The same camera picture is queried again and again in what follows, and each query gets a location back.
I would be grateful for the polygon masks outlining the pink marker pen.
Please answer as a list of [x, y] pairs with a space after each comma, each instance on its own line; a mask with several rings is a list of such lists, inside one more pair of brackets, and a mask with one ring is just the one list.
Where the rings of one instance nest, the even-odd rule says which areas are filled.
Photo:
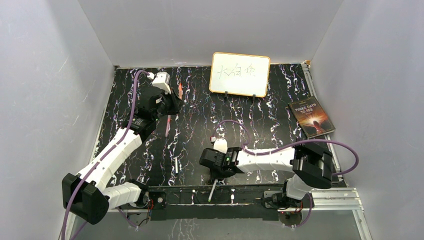
[[166, 128], [165, 128], [165, 137], [166, 138], [169, 136], [170, 125], [171, 125], [171, 115], [168, 115], [167, 121], [166, 121]]

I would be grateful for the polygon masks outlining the green white pen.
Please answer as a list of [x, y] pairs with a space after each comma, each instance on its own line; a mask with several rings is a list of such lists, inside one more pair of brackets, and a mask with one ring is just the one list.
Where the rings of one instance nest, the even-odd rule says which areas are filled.
[[212, 200], [212, 196], [213, 196], [213, 193], [214, 193], [214, 191], [215, 191], [215, 189], [216, 189], [217, 183], [218, 183], [218, 179], [215, 179], [215, 180], [213, 181], [213, 185], [212, 185], [212, 188], [211, 188], [211, 190], [210, 190], [210, 193], [209, 193], [209, 196], [208, 196], [208, 199], [207, 199], [207, 202], [208, 202], [208, 203], [210, 203], [210, 202], [211, 202], [211, 200]]

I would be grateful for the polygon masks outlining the orange marker pen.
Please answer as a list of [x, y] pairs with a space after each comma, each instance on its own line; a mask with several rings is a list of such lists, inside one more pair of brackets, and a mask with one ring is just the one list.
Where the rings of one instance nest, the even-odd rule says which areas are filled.
[[178, 85], [178, 97], [182, 100], [183, 99], [183, 86], [182, 83], [180, 82]]

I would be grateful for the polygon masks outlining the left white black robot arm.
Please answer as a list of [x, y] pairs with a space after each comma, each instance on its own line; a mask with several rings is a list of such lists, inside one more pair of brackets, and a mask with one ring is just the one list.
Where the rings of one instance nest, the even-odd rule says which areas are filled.
[[156, 130], [163, 116], [177, 115], [184, 101], [177, 93], [155, 90], [142, 94], [133, 104], [124, 125], [112, 141], [77, 174], [68, 173], [62, 180], [62, 200], [66, 214], [73, 213], [88, 223], [99, 223], [108, 210], [130, 204], [144, 208], [149, 203], [148, 187], [134, 179], [121, 185], [108, 182], [146, 139]]

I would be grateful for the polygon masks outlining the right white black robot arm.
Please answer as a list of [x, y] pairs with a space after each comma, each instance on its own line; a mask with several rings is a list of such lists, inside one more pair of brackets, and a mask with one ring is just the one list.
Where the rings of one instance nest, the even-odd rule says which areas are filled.
[[282, 193], [272, 197], [295, 207], [312, 189], [330, 189], [333, 184], [333, 155], [313, 142], [295, 143], [283, 149], [248, 149], [229, 147], [225, 141], [217, 147], [203, 150], [199, 164], [208, 168], [214, 180], [254, 171], [283, 171], [293, 173], [286, 180]]

